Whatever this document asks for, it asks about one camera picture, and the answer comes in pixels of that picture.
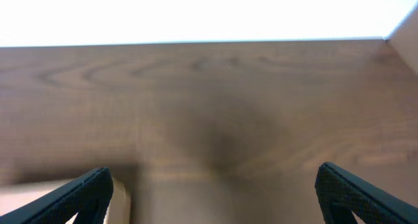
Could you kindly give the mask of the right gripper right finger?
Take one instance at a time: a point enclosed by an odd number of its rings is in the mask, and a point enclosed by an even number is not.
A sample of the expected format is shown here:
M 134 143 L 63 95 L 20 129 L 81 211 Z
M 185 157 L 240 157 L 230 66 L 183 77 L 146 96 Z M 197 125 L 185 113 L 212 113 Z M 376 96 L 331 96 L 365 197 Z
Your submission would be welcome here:
M 417 208 L 331 162 L 323 163 L 315 190 L 326 224 L 417 224 Z

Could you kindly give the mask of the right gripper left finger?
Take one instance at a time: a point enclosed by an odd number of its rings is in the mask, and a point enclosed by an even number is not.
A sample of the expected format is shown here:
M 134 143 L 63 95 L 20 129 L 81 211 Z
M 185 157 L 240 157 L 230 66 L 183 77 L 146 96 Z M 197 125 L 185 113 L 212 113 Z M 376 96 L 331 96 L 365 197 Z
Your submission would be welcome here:
M 107 167 L 95 168 L 46 195 L 1 216 L 4 224 L 102 224 L 114 185 Z

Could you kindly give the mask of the cardboard box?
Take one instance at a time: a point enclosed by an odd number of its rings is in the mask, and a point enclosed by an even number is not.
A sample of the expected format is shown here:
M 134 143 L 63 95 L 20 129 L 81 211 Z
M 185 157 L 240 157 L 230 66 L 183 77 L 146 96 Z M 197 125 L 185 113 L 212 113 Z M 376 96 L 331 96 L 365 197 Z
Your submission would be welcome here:
M 1 189 L 1 223 L 128 223 L 131 198 L 108 171 Z

